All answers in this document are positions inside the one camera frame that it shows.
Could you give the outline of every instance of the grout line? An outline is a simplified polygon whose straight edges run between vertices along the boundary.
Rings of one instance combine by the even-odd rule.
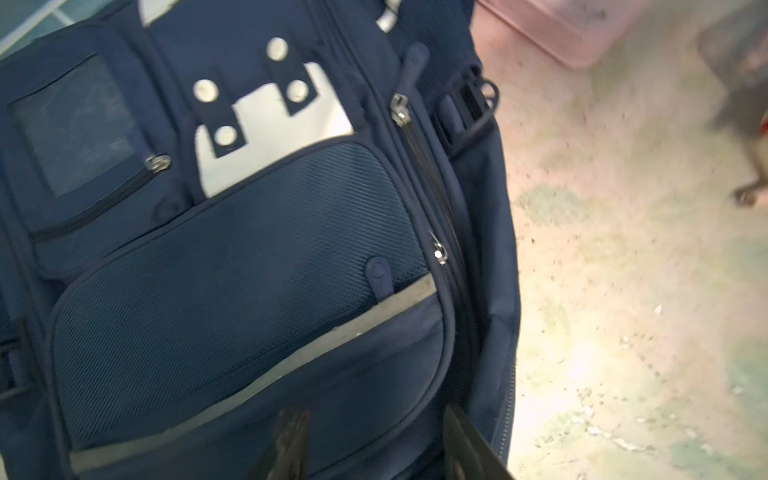
[[[55,16],[57,20],[64,24],[65,27],[74,24],[74,20],[72,20],[69,15],[62,12],[60,8],[56,8],[53,12],[51,12],[51,15]]]
[[[0,40],[0,55],[13,46],[14,43],[24,38],[34,27],[45,20],[45,17],[53,13],[54,10],[61,7],[67,0],[48,0],[42,7],[35,10],[35,13],[29,15],[26,20],[11,30],[2,40]]]

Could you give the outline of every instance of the white round button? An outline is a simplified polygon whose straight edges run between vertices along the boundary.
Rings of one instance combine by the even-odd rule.
[[[223,147],[231,145],[235,143],[235,140],[237,140],[237,130],[235,130],[235,128],[231,127],[230,125],[218,127],[218,129],[216,129],[216,133],[214,134],[214,140],[216,143]]]
[[[275,37],[266,44],[266,56],[274,61],[282,61],[288,56],[288,42]]]
[[[203,103],[210,103],[219,98],[219,88],[215,83],[206,78],[194,82],[192,92],[194,97]]]
[[[288,100],[300,104],[310,95],[310,88],[301,80],[294,80],[288,84]]]

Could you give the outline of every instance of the backpack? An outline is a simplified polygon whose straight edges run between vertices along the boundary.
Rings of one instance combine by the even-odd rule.
[[[506,460],[520,320],[469,0],[118,0],[0,62],[11,480]]]

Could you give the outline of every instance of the plastic buckle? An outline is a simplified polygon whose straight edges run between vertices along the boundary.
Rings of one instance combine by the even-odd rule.
[[[0,402],[21,395],[34,385],[33,382],[17,383],[13,374],[13,360],[11,359],[11,353],[17,350],[22,351],[22,343],[19,340],[0,344]]]
[[[493,95],[483,93],[486,86]],[[490,124],[499,97],[496,84],[473,74],[438,102],[432,122],[449,157],[460,154]]]

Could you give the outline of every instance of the pink plastic bin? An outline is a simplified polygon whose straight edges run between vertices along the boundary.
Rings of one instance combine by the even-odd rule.
[[[588,68],[650,0],[478,0],[571,68]]]

